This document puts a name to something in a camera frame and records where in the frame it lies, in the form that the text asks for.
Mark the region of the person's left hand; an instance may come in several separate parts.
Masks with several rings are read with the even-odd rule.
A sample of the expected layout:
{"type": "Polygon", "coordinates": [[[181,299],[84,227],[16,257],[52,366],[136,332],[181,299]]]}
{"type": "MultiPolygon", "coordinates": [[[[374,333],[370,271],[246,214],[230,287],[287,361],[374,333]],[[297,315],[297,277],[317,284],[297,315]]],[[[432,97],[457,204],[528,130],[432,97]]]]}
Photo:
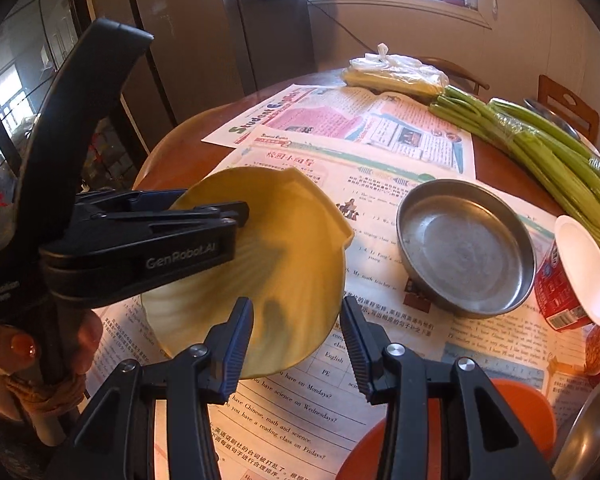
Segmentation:
{"type": "MultiPolygon", "coordinates": [[[[102,321],[92,310],[82,311],[80,324],[69,330],[66,352],[70,370],[85,375],[91,368],[102,339],[102,321]]],[[[7,374],[31,368],[41,354],[35,339],[18,328],[0,324],[0,370],[7,374]]]]}

